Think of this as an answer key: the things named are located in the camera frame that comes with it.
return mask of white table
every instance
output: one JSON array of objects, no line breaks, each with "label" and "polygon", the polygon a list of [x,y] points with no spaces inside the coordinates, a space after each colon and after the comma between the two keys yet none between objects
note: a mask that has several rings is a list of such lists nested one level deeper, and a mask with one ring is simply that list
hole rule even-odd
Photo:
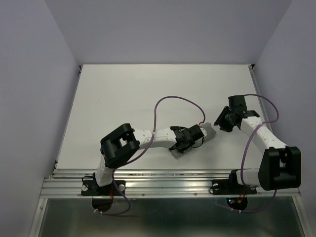
[{"label": "white table", "polygon": [[[96,169],[100,140],[123,123],[152,129],[156,102],[177,95],[199,104],[206,121],[214,123],[232,95],[255,93],[247,65],[84,65],[70,113],[57,170]],[[246,98],[248,109],[262,117],[257,97]],[[158,107],[157,129],[190,127],[202,120],[195,106],[168,99]],[[219,130],[199,149],[175,159],[166,149],[150,149],[124,169],[234,169],[240,168],[248,137],[238,128]],[[251,144],[246,168],[258,168],[262,159]]]}]

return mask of gray wall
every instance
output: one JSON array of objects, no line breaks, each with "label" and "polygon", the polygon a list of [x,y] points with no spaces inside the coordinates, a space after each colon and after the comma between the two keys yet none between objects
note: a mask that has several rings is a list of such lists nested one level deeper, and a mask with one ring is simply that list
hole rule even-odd
[{"label": "gray wall", "polygon": [[[302,151],[301,192],[316,233],[316,1],[294,0],[255,67],[260,92],[276,103],[275,134]],[[273,108],[267,108],[270,118]]]},{"label": "gray wall", "polygon": [[27,236],[78,66],[43,0],[0,7],[0,235]]},{"label": "gray wall", "polygon": [[290,0],[46,0],[83,63],[256,63]]}]

